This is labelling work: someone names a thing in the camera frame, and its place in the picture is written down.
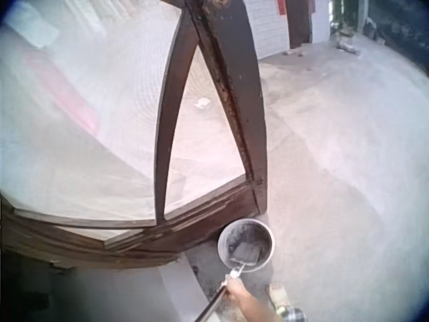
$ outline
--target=dark doorway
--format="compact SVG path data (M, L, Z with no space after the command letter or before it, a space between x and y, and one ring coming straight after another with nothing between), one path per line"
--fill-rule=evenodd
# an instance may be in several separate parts
M311 40L310 10L307 0L286 0L290 48L300 47Z

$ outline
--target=building wall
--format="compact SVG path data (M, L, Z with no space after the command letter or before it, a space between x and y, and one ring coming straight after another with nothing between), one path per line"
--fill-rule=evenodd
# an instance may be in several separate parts
M258 59L289 50L288 18L276 0L244 0Z
M329 0L314 0L316 12L312 13L313 44L329 40Z

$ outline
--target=red sign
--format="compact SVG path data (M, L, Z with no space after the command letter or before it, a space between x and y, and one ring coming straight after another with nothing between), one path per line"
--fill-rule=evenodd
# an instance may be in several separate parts
M277 0L279 15L286 15L286 0Z

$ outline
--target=wooden door frame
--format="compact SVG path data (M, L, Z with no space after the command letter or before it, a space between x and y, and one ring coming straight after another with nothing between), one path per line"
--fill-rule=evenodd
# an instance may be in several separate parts
M94 239L90 243L91 248L87 247L86 251L92 253L97 249L97 256L101 256L96 257L99 262L100 258L114 262L116 256L134 258L136 252L145 254L146 258L159 258L162 255L163 260L171 260L177 252L201 242L229 222L265 213L267 209L267 143L263 97L253 36L243 0L163 1L180 8L182 12L170 48L158 110L154 164L155 225L154 222L144 220L92 221L47 216L21 209L8 211L5 216L7 223L16 233L20 231L22 235L23 231L29 233L30 229L31 234L38 236L45 244L46 238L51 239L49 250L44 249L43 242L38 244L39 253L53 252L59 256L67 248L67 252L63 252L67 254L66 258L75 258L80 263L78 251L66 246L81 241L82 236L64 233L63 229L56 226L129 228L134 230L112 240L93 242ZM191 209L185 206L177 217L166 221L165 200L174 131L197 46L201 49L227 115L244 165L245 178L226 190L215 191L210 198L200 198ZM20 245L27 251L30 246L25 246L25 240L21 239ZM78 249L85 247L83 242L78 245Z

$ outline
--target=person's leg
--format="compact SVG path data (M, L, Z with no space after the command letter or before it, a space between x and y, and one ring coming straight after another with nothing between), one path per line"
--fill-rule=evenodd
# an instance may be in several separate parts
M288 322L306 322L307 318L304 312L293 307L288 294L284 287L277 283L271 283L267 287L267 292L271 302L274 305L275 313L283 318L284 321Z

